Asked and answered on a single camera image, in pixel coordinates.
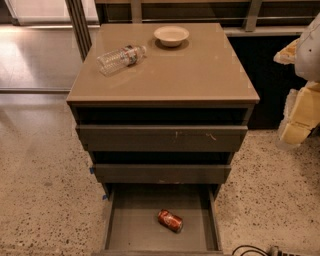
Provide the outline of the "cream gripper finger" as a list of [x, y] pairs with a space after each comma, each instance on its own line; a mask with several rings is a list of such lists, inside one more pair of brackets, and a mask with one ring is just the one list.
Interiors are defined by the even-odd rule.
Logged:
[[320, 124], [320, 83], [307, 82], [287, 95], [279, 139], [287, 145], [300, 145]]
[[273, 58], [276, 63], [288, 65], [295, 63], [296, 56], [296, 47], [297, 47], [298, 39], [293, 40], [282, 50], [277, 52]]

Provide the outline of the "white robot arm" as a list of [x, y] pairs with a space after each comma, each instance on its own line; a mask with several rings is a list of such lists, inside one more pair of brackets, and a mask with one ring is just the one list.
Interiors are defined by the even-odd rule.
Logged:
[[278, 146], [299, 147], [320, 124], [320, 14], [301, 36], [276, 53], [276, 63], [293, 64], [295, 74], [307, 81], [287, 95], [284, 118], [278, 128]]

